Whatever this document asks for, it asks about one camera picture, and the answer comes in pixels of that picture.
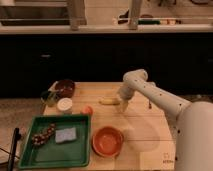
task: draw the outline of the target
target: black pole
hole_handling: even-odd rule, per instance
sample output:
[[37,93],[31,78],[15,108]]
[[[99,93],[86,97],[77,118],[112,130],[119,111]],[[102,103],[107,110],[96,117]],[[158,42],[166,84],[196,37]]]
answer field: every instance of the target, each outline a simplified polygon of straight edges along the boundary
[[16,146],[17,146],[18,140],[20,139],[21,139],[21,134],[19,134],[19,128],[15,128],[13,132],[13,139],[12,139],[12,144],[10,148],[7,171],[13,170],[13,165],[14,165],[14,160],[16,155]]

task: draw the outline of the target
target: kitchen counter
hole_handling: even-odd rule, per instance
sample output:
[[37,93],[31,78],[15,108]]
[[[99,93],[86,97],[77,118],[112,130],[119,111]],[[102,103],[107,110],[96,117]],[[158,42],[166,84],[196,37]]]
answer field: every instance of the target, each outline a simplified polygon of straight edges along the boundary
[[[99,104],[103,97],[114,97],[121,85],[120,82],[76,83],[73,114],[79,113],[86,105],[93,107],[91,135],[107,125],[124,134],[119,156],[103,158],[91,150],[89,165],[77,170],[172,170],[175,145],[162,110],[154,104],[149,109],[149,100],[137,92],[124,113],[120,113],[117,106]],[[60,112],[55,106],[46,107],[44,115],[52,114]]]

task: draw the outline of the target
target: green tray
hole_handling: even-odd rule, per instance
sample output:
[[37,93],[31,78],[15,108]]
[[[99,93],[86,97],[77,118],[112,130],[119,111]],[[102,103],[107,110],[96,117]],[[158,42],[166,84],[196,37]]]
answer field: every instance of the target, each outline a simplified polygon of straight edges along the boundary
[[[42,132],[50,123],[56,124],[56,129],[76,127],[77,140],[55,143],[55,136],[41,147],[33,147],[31,137]],[[90,127],[88,115],[62,115],[35,117],[29,128],[26,143],[19,162],[19,169],[83,167],[89,164]]]

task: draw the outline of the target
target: bowl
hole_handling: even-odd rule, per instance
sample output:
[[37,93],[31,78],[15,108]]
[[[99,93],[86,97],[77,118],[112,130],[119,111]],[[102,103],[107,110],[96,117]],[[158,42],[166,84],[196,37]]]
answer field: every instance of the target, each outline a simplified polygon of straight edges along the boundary
[[94,151],[102,157],[115,157],[120,153],[123,141],[121,131],[106,126],[94,133],[92,146]]
[[75,91],[75,82],[69,79],[59,80],[55,85],[55,90],[60,98],[71,98]]

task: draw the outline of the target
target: small orange ball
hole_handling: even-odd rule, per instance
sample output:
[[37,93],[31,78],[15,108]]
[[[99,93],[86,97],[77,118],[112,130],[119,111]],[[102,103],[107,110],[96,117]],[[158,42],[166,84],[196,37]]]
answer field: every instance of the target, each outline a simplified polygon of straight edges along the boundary
[[93,114],[93,109],[91,106],[85,106],[83,108],[83,110],[81,111],[82,114],[88,114],[88,115],[91,115]]

